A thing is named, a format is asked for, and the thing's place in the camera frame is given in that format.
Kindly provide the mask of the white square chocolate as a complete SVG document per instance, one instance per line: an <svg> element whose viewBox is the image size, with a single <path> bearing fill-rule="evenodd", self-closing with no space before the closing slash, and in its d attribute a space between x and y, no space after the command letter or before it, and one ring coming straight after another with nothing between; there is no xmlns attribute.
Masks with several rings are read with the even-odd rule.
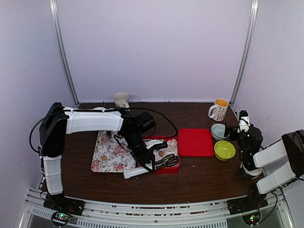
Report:
<svg viewBox="0 0 304 228"><path fill-rule="evenodd" d="M177 141L176 140L168 141L168 147L170 150L175 150L177 148Z"/></svg>

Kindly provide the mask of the red box lid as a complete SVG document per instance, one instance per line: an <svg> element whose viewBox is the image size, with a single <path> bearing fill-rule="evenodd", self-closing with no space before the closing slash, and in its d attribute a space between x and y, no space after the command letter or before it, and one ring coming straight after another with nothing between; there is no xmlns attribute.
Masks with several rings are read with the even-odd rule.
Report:
<svg viewBox="0 0 304 228"><path fill-rule="evenodd" d="M184 157L212 157L214 146L210 130L199 128L179 129L178 153Z"/></svg>

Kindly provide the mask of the metal tongs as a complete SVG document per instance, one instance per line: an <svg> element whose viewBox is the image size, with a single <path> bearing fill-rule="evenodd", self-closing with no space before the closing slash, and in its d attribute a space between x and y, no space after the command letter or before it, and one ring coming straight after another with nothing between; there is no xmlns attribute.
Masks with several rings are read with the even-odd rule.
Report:
<svg viewBox="0 0 304 228"><path fill-rule="evenodd" d="M141 174L145 174L148 172L155 172L156 170L162 169L162 168L170 168L175 167L176 165L179 165L179 157L175 154L169 154L163 157L162 159L158 161L152 161L149 164L139 166L137 168L131 169L129 171L124 171L123 176L125 179L129 179L134 176L138 176Z"/></svg>

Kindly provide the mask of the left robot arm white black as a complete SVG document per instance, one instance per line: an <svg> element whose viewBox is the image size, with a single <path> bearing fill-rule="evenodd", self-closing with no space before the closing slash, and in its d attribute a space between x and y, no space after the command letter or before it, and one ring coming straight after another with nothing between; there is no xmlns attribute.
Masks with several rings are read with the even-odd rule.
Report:
<svg viewBox="0 0 304 228"><path fill-rule="evenodd" d="M154 172L152 146L142 138L142 133L154 126L154 118L148 112L134 115L128 106L73 109L64 107L59 102L52 104L39 128L42 173L50 204L58 211L64 211L68 207L61 180L61 159L66 135L91 131L116 132L125 139L135 161L148 172Z"/></svg>

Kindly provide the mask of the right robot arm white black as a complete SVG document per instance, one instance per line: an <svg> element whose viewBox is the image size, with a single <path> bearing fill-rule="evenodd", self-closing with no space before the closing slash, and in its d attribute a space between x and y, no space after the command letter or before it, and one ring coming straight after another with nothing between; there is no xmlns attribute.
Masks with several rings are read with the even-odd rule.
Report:
<svg viewBox="0 0 304 228"><path fill-rule="evenodd" d="M241 119L239 126L225 126L224 135L237 141L242 168L252 176L270 164L286 159L286 162L271 174L258 180L248 188L243 204L246 209L254 209L263 201L267 193L297 181L304 174L304 131L286 133L265 149L261 149L262 132L249 121Z"/></svg>

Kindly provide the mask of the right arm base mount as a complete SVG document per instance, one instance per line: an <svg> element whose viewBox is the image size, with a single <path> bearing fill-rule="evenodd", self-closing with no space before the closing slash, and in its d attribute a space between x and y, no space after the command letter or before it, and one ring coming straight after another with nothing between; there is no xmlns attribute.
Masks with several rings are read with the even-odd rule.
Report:
<svg viewBox="0 0 304 228"><path fill-rule="evenodd" d="M249 185L246 196L227 201L230 215L242 214L244 223L251 226L261 222L261 209L267 205L266 194L259 193L256 183Z"/></svg>

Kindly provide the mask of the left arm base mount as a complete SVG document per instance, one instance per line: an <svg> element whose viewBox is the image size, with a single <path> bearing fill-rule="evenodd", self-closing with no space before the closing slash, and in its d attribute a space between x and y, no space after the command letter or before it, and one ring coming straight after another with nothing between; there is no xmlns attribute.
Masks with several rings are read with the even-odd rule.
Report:
<svg viewBox="0 0 304 228"><path fill-rule="evenodd" d="M81 216L85 202L79 199L67 198L64 193L51 195L46 183L42 187L40 197L44 200L43 206L54 212L51 215L51 222L57 228L67 225L75 216Z"/></svg>

